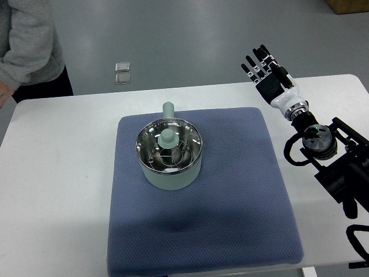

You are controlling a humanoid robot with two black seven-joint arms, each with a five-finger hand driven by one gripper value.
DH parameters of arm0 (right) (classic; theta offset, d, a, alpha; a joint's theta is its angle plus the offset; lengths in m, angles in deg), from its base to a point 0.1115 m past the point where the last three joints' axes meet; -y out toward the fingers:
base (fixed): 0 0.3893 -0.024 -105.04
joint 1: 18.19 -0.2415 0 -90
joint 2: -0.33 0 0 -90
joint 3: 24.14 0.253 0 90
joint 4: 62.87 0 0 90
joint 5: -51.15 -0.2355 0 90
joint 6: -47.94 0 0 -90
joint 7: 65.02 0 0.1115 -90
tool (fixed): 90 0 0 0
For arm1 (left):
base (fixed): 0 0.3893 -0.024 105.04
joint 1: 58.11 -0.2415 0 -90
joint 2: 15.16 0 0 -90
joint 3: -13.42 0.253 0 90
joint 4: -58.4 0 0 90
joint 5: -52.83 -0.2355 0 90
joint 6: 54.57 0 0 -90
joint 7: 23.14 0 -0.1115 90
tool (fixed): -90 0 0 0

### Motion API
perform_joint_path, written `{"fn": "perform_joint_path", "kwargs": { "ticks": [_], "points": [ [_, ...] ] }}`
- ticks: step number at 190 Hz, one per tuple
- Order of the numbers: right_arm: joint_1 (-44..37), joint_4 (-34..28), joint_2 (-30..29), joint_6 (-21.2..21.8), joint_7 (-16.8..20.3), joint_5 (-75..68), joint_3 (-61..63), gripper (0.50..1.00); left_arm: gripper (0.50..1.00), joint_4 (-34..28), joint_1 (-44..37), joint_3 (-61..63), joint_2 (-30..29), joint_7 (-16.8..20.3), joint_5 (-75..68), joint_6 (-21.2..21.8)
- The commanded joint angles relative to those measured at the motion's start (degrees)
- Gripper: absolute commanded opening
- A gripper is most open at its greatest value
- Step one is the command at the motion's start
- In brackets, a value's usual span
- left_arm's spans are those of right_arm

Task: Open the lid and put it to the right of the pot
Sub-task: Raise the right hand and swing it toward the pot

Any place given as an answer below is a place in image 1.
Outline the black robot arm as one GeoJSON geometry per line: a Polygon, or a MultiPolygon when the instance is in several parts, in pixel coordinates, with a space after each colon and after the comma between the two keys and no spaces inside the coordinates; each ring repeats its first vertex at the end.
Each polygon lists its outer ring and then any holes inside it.
{"type": "Polygon", "coordinates": [[[338,118],[330,125],[318,123],[298,85],[269,50],[260,45],[253,54],[242,69],[264,101],[296,130],[285,143],[285,159],[298,167],[312,164],[315,178],[342,204],[346,217],[357,218],[359,205],[368,209],[368,140],[338,118]]]}

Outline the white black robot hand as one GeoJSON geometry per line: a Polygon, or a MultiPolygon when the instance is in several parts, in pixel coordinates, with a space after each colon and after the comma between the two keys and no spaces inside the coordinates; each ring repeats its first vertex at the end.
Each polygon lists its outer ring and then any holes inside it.
{"type": "Polygon", "coordinates": [[[300,97],[299,87],[288,77],[286,69],[277,64],[266,46],[261,44],[259,48],[253,49],[253,53],[268,75],[249,55],[246,60],[260,79],[244,63],[241,67],[264,101],[272,108],[280,110],[285,119],[295,119],[299,114],[308,112],[308,103],[300,97]]]}

